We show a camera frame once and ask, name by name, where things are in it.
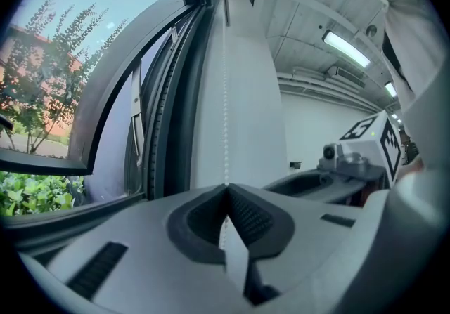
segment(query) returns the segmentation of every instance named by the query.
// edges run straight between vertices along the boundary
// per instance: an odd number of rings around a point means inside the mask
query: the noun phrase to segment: ceiling
[[[259,0],[259,11],[277,72],[293,73],[296,67],[321,74],[336,65],[358,77],[358,95],[390,112],[399,110],[397,100],[385,89],[392,80],[381,56],[385,10],[381,0]],[[373,36],[366,34],[376,26]],[[331,30],[370,61],[363,68],[322,40]]]

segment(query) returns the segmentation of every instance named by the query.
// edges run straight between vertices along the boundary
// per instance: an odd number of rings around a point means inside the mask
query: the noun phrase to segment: white wall
[[[224,25],[221,1],[205,56],[192,188],[227,182],[226,170],[228,182],[255,187],[287,171],[283,108],[269,45],[250,1],[229,3],[231,26]]]
[[[370,113],[311,98],[282,93],[288,161],[302,162],[299,171],[315,169],[323,146],[341,138]]]

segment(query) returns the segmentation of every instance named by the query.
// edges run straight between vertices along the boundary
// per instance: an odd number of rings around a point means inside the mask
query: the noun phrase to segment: pavement
[[[23,136],[21,134],[13,135],[13,142],[15,148],[21,152],[27,152],[27,136]],[[9,147],[13,147],[11,145],[11,141],[5,133],[1,134],[0,137],[0,148],[9,149]],[[44,140],[41,145],[37,148],[35,154],[36,155],[55,155],[56,157],[67,157],[69,147],[63,145],[59,142],[53,142],[51,140]]]

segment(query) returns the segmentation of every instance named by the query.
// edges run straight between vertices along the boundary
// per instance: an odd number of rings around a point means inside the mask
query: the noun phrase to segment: open window
[[[0,114],[13,123],[0,127],[0,210],[18,250],[45,261],[189,185],[179,131],[193,131],[216,2],[22,0],[0,49]]]

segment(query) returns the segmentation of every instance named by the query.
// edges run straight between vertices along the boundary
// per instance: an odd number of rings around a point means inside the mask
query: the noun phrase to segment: ceiling light
[[[390,81],[385,84],[385,87],[393,98],[397,97],[397,92],[395,91],[395,88]]]
[[[370,60],[360,51],[353,47],[349,42],[345,41],[333,32],[326,32],[323,36],[323,41],[337,50],[348,55],[352,60],[360,64],[362,67],[367,67]]]

